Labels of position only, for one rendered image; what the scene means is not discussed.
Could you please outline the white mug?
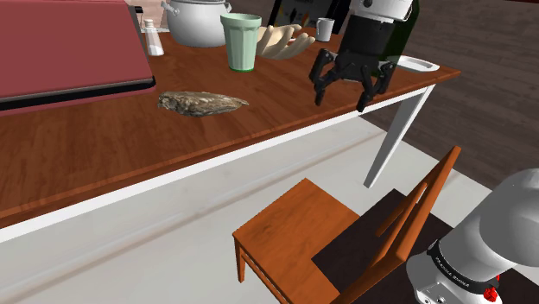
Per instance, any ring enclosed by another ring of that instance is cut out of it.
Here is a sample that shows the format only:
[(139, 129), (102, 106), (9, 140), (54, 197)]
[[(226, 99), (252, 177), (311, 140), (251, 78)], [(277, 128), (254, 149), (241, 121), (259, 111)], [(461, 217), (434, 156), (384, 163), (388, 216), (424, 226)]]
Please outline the white mug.
[(316, 21), (315, 40), (321, 42), (329, 42), (333, 32), (334, 20), (331, 18), (321, 17)]

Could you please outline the white dish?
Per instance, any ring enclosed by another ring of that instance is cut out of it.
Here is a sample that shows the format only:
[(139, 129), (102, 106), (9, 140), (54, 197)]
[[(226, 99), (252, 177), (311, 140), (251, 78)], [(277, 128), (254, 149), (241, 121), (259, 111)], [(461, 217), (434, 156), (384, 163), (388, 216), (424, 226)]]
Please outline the white dish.
[(430, 73), (440, 69), (440, 66), (408, 55), (389, 56), (387, 60), (406, 71), (414, 73)]

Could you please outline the beige glove-shaped object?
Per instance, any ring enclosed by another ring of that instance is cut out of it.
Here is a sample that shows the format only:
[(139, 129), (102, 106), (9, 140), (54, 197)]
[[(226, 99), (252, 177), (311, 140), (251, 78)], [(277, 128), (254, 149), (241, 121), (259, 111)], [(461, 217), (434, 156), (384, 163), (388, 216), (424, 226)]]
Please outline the beige glove-shaped object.
[(307, 33), (293, 38), (293, 33), (299, 30), (299, 24), (260, 27), (257, 31), (256, 55), (266, 59), (286, 60), (302, 53), (315, 42), (315, 38)]

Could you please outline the black box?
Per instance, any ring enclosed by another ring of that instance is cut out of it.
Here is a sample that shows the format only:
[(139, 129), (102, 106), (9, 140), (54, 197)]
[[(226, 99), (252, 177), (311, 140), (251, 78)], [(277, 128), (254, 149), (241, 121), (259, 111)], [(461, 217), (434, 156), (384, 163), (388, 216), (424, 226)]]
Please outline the black box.
[(267, 25), (300, 24), (315, 28), (325, 17), (334, 20), (333, 33), (338, 34), (349, 12), (351, 0), (275, 0)]

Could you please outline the pale green cup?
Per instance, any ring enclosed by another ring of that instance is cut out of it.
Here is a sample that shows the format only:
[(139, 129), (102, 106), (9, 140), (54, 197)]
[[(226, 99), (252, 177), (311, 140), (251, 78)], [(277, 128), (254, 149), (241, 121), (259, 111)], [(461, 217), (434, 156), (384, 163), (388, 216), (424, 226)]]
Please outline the pale green cup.
[(220, 16), (225, 34), (229, 68), (236, 72), (254, 69), (257, 34), (262, 17), (243, 13), (225, 13)]

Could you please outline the grey-brown oyster shell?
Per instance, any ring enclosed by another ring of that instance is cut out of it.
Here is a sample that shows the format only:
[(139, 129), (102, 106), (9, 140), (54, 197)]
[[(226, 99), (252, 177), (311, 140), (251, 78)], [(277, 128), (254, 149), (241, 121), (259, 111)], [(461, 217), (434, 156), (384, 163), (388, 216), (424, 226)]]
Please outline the grey-brown oyster shell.
[(205, 117), (249, 105), (241, 98), (210, 92), (162, 92), (157, 106), (187, 117)]

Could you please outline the white cooking pot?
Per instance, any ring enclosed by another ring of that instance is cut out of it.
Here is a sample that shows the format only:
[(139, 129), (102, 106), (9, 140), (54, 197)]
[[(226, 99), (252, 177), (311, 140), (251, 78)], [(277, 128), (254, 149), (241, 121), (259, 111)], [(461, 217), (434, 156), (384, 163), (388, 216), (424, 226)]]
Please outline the white cooking pot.
[(167, 14), (168, 29), (174, 40), (194, 48), (225, 45), (220, 16), (231, 12), (226, 0), (169, 0), (161, 6)]

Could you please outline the wooden chair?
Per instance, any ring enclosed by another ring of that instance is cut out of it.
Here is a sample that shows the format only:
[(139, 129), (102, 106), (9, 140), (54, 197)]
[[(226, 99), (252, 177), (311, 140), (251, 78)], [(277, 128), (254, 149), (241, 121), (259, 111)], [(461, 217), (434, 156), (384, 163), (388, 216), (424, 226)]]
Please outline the wooden chair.
[(359, 216), (309, 179), (233, 232), (238, 280), (250, 268), (280, 304), (352, 304), (408, 260), (460, 151), (453, 147), (379, 226), (377, 236), (387, 238), (344, 291), (312, 258)]

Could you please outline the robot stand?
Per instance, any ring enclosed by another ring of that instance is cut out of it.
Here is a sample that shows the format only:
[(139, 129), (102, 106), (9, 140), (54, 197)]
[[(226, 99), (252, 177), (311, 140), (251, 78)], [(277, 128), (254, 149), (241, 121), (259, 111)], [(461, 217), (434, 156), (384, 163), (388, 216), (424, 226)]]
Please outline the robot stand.
[[(378, 237), (376, 230), (403, 198), (402, 193), (396, 189), (391, 190), (312, 258), (338, 291), (344, 291), (364, 273), (387, 238), (386, 234)], [(503, 304), (539, 304), (539, 286), (514, 269), (500, 276), (497, 291)], [(405, 266), (401, 265), (352, 304), (419, 303), (415, 299)]]

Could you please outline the clear salt shaker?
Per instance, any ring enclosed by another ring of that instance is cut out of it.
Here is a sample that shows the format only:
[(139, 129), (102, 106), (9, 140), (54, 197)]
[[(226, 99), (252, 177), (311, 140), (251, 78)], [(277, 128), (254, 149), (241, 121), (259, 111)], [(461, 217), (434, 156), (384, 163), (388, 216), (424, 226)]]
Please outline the clear salt shaker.
[(145, 39), (147, 43), (147, 50), (151, 56), (162, 56), (164, 55), (164, 50), (161, 44), (160, 37), (158, 35), (157, 28), (154, 25), (152, 19), (144, 19), (144, 31)]

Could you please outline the wooden table with white legs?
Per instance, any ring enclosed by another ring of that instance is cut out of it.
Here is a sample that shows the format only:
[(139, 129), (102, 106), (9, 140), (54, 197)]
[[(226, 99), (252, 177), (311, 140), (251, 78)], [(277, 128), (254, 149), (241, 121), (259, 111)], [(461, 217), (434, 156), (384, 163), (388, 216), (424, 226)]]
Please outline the wooden table with white legs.
[[(229, 67), (224, 47), (196, 48), (162, 34), (149, 64), (154, 92), (0, 117), (0, 243), (163, 183), (255, 153), (354, 114), (363, 89), (338, 81), (314, 103), (308, 73), (320, 44), (289, 60)], [(183, 117), (158, 93), (216, 92), (245, 101), (226, 114)]]

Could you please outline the maroon flat case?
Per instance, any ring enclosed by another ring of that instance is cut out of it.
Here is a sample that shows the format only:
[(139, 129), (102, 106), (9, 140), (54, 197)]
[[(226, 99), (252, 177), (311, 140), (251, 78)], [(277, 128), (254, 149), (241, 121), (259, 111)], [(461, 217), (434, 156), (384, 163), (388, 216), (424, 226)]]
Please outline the maroon flat case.
[(0, 0), (0, 117), (155, 90), (125, 0)]

